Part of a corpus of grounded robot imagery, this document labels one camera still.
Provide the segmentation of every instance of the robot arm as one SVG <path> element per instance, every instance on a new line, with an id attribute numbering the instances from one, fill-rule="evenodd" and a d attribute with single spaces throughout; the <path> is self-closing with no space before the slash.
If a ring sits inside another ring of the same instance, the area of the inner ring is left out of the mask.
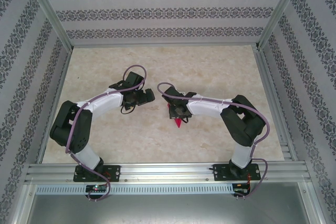
<path id="1" fill-rule="evenodd" d="M 134 87 L 141 83 L 142 80 L 142 76 L 130 72 L 125 81 L 111 85 L 102 93 L 106 95 L 95 99 L 81 111 L 69 146 L 69 150 L 80 163 L 89 167 L 91 170 L 101 173 L 103 160 L 88 144 L 91 123 L 113 108 L 120 108 L 122 106 L 127 111 L 136 105 L 140 106 L 154 101 L 155 97 L 151 89 L 146 89 L 145 92 L 139 89 L 123 92 L 124 89 Z M 77 103 L 66 101 L 62 104 L 50 131 L 50 137 L 59 145 L 64 147 L 67 145 L 72 127 L 71 122 L 74 120 L 78 110 L 90 100 L 91 99 Z"/>
<path id="2" fill-rule="evenodd" d="M 238 103 L 255 109 L 253 105 L 242 95 L 238 95 L 234 99 L 220 100 L 206 98 L 193 92 L 184 95 L 174 87 L 169 87 L 164 93 L 176 97 L 198 98 L 197 100 L 180 100 L 162 95 L 170 105 L 169 114 L 171 119 L 188 120 L 192 115 L 207 115 L 221 118 L 224 121 L 230 135 L 236 142 L 234 153 L 230 160 L 230 170 L 236 177 L 240 177 L 242 170 L 251 162 L 253 144 L 263 131 L 265 122 L 256 113 L 248 109 L 224 104 L 222 101 Z"/>

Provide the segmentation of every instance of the black bracket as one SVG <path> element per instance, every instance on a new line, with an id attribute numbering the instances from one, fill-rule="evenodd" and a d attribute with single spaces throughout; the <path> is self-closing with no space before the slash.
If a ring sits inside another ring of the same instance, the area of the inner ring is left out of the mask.
<path id="1" fill-rule="evenodd" d="M 260 180 L 260 170 L 258 164 L 249 164 L 244 169 L 241 169 L 242 174 L 246 176 L 242 176 L 241 178 L 237 178 L 230 171 L 229 164 L 216 164 L 213 165 L 211 169 L 214 172 L 215 181 L 237 181 L 237 180 L 248 180 L 248 175 L 250 175 L 250 180 Z"/>
<path id="2" fill-rule="evenodd" d="M 110 182 L 119 182 L 120 165 L 103 165 L 103 170 L 100 173 L 106 177 Z M 75 168 L 74 182 L 105 182 L 105 180 L 80 165 Z"/>

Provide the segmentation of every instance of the purple cable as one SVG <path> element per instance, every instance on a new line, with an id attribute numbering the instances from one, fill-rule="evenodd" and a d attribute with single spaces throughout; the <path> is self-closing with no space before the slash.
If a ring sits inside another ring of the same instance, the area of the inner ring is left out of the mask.
<path id="1" fill-rule="evenodd" d="M 128 89 L 114 90 L 114 91 L 111 91 L 111 92 L 108 92 L 108 93 L 106 92 L 106 93 L 100 94 L 100 95 L 98 95 L 98 96 L 92 98 L 91 100 L 89 100 L 88 102 L 86 102 L 82 107 L 80 107 L 80 109 L 77 111 L 77 113 L 76 113 L 76 115 L 75 115 L 75 118 L 74 118 L 74 121 L 73 121 L 73 123 L 72 123 L 71 129 L 70 129 L 70 133 L 69 133 L 69 137 L 68 137 L 68 142 L 67 142 L 67 145 L 66 145 L 66 148 L 65 148 L 65 153 L 66 153 L 66 154 L 70 154 L 70 156 L 71 156 L 71 157 L 72 157 L 72 158 L 73 158 L 73 159 L 74 159 L 80 166 L 82 166 L 84 169 L 86 169 L 86 170 L 88 170 L 88 171 L 90 171 L 90 172 L 92 172 L 92 173 L 98 175 L 99 177 L 103 178 L 104 180 L 106 180 L 106 182 L 107 182 L 107 184 L 108 184 L 108 187 L 109 187 L 108 192 L 107 192 L 106 194 L 104 194 L 103 196 L 101 196 L 99 199 L 94 199 L 94 200 L 91 199 L 91 198 L 90 198 L 90 193 L 91 193 L 91 192 L 89 192 L 89 194 L 88 194 L 89 201 L 100 201 L 100 200 L 102 200 L 102 199 L 105 199 L 105 198 L 108 196 L 108 194 L 110 193 L 110 191 L 111 191 L 111 183 L 110 183 L 110 181 L 109 181 L 106 177 L 104 177 L 103 175 L 97 173 L 96 171 L 94 171 L 94 170 L 90 169 L 89 167 L 87 167 L 86 165 L 82 164 L 82 163 L 81 163 L 81 162 L 74 156 L 74 154 L 69 150 L 69 147 L 70 147 L 70 144 L 71 144 L 71 140 L 72 140 L 72 135 L 74 134 L 74 129 L 75 129 L 75 126 L 76 126 L 76 123 L 77 123 L 79 114 L 82 112 L 82 110 L 83 110 L 87 105 L 89 105 L 91 102 L 95 101 L 95 100 L 98 99 L 98 98 L 105 97 L 105 96 L 107 96 L 107 95 L 114 94 L 114 93 L 120 93 L 120 92 L 130 91 L 130 90 L 136 89 L 136 88 L 140 87 L 141 85 L 143 85 L 143 84 L 145 83 L 146 78 L 147 78 L 147 71 L 146 71 L 146 69 L 145 69 L 143 66 L 141 66 L 141 65 L 132 65 L 132 66 L 128 67 L 128 69 L 126 69 L 126 71 L 124 72 L 124 75 L 123 75 L 122 79 L 125 80 L 125 76 L 126 76 L 127 71 L 130 70 L 131 68 L 134 68 L 134 67 L 140 67 L 140 68 L 142 68 L 143 71 L 144 71 L 144 75 L 145 75 L 144 78 L 143 78 L 143 80 L 142 80 L 138 85 L 135 85 L 134 87 L 131 87 L 131 88 L 128 88 Z"/>
<path id="2" fill-rule="evenodd" d="M 253 191 L 251 191 L 247 196 L 245 196 L 245 198 L 249 197 L 249 196 L 250 196 L 252 193 L 254 193 L 255 190 L 258 189 L 258 187 L 261 185 L 261 182 L 263 182 L 263 180 L 264 180 L 264 178 L 265 178 L 265 176 L 266 176 L 266 173 L 267 173 L 267 169 L 268 169 L 268 164 L 267 164 L 267 161 L 266 161 L 265 159 L 263 159 L 263 158 L 252 158 L 252 156 L 253 156 L 253 152 L 254 152 L 254 150 L 255 150 L 255 148 L 256 148 L 256 145 L 257 145 L 258 143 L 260 143 L 262 140 L 264 140 L 264 139 L 268 136 L 268 134 L 269 134 L 270 126 L 269 126 L 269 122 L 267 121 L 266 117 L 264 117 L 264 115 L 261 114 L 259 111 L 255 110 L 255 109 L 253 109 L 253 108 L 251 108 L 251 107 L 249 107 L 249 106 L 246 106 L 246 105 L 243 105 L 243 104 L 239 104 L 239 103 L 235 103 L 235 102 L 218 101 L 218 100 L 210 99 L 210 98 L 176 97 L 176 96 L 174 96 L 174 95 L 165 94 L 162 90 L 160 90 L 160 86 L 161 86 L 161 85 L 164 85 L 164 84 L 170 85 L 170 86 L 172 86 L 173 88 L 175 88 L 175 87 L 174 87 L 174 85 L 172 85 L 172 84 L 169 83 L 169 82 L 161 82 L 161 83 L 159 83 L 159 84 L 157 85 L 157 90 L 158 90 L 161 94 L 163 94 L 164 96 L 166 96 L 166 97 L 169 97 L 169 98 L 172 98 L 172 99 L 180 99 L 180 100 L 192 100 L 192 101 L 201 101 L 201 100 L 202 100 L 202 101 L 215 102 L 215 103 L 220 103 L 220 104 L 233 105 L 233 106 L 237 106 L 237 107 L 241 107 L 241 108 L 250 110 L 250 111 L 256 113 L 258 116 L 260 116 L 260 117 L 263 119 L 263 121 L 265 122 L 266 127 L 267 127 L 266 133 L 265 133 L 264 136 L 262 136 L 260 139 L 258 139 L 258 140 L 253 144 L 253 147 L 252 147 L 252 150 L 251 150 L 251 154 L 250 154 L 250 158 L 251 158 L 252 160 L 255 160 L 255 161 L 263 161 L 263 162 L 265 162 L 265 172 L 264 172 L 263 176 L 261 177 L 261 179 L 260 179 L 258 185 L 256 185 L 256 187 L 253 189 Z"/>

